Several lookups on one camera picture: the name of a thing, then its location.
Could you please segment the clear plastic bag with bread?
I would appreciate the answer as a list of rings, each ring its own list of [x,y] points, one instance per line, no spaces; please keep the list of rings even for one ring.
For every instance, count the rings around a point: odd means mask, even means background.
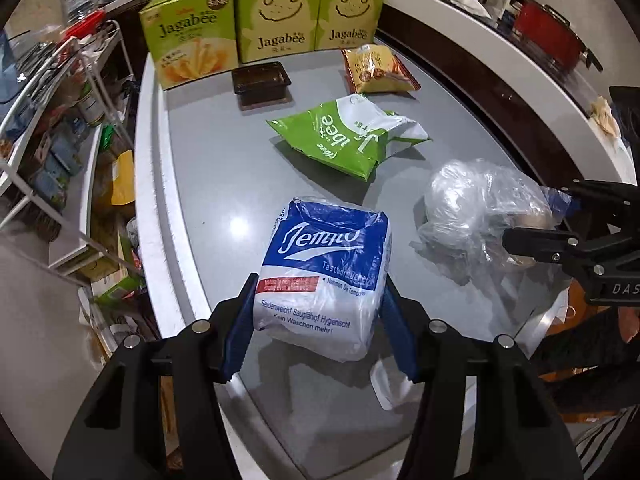
[[[447,278],[486,288],[535,264],[503,248],[504,232],[554,229],[570,209],[570,196],[484,159],[454,159],[428,178],[423,203],[425,221],[411,247]]]

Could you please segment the blue white Tempo tissue pack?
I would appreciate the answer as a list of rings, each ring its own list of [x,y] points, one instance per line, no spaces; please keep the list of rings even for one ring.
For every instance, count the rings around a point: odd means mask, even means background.
[[[274,224],[260,268],[254,329],[333,361],[362,360],[391,250],[384,212],[293,198]]]

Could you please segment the green Jagabee snack bag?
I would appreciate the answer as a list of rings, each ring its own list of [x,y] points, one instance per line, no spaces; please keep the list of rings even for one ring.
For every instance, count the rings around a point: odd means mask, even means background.
[[[415,120],[382,110],[357,93],[270,119],[268,125],[293,150],[363,181],[384,160],[430,140]]]

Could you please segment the yellow red snack packet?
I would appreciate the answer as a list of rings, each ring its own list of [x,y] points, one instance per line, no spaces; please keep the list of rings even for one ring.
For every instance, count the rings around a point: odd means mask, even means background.
[[[341,54],[352,93],[398,93],[421,88],[401,59],[382,44],[342,49]]]

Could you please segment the dark brown plastic tray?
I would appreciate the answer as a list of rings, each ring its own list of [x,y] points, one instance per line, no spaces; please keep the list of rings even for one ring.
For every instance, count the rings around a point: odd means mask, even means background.
[[[241,106],[253,106],[286,97],[291,79],[280,62],[242,66],[231,72],[233,90]]]

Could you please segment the striped shirt sleeve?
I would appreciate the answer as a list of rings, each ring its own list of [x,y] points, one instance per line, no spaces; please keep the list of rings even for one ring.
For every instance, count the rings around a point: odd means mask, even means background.
[[[574,439],[585,479],[639,478],[639,407],[624,408]]]

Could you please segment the crumpled brown paper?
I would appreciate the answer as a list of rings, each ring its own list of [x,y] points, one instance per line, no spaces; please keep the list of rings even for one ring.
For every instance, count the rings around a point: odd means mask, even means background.
[[[612,108],[603,96],[598,96],[590,104],[590,124],[612,139],[620,138],[620,126],[613,116]]]

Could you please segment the small white wrapper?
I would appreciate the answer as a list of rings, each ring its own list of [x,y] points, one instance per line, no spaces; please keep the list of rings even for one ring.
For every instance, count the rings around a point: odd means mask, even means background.
[[[419,403],[424,390],[424,385],[410,382],[407,375],[399,370],[392,356],[379,359],[373,364],[370,383],[384,411]]]

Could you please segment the red cooking pot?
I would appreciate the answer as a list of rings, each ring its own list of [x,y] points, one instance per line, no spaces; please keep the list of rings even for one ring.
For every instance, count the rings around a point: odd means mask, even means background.
[[[514,29],[544,52],[561,73],[571,72],[579,62],[603,72],[603,65],[570,27],[570,21],[548,4],[525,0]]]

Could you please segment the white cloth on counter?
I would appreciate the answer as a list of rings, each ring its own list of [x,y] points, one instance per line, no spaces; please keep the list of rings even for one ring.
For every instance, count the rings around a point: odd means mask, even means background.
[[[469,14],[490,18],[490,14],[478,0],[445,0]]]

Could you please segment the right Jagabee smiley box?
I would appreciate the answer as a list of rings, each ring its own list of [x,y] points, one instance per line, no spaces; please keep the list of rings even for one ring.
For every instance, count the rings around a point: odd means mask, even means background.
[[[316,50],[352,49],[370,44],[384,0],[320,0]]]

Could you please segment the jagabee smiley box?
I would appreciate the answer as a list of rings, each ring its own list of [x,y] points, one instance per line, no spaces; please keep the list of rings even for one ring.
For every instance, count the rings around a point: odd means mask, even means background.
[[[316,50],[352,49],[370,44],[384,0],[320,0]]]
[[[320,0],[234,0],[243,64],[314,50]]]

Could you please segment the middle Jagabee smiley box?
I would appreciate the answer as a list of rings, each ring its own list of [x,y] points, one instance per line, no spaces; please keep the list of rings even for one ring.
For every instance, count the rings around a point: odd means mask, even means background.
[[[234,0],[243,64],[314,50],[320,0]]]

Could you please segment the Jagabee box with fries picture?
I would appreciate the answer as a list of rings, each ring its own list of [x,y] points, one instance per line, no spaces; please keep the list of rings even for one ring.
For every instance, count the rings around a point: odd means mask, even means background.
[[[240,65],[234,0],[152,0],[139,18],[165,90]]]

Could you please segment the red lidded container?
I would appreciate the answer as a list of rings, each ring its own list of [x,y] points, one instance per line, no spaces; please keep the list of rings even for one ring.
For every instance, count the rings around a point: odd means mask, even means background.
[[[93,35],[104,20],[105,11],[103,9],[95,10],[82,20],[68,26],[65,29],[63,39],[67,40],[72,37],[82,39],[85,38],[85,36]]]

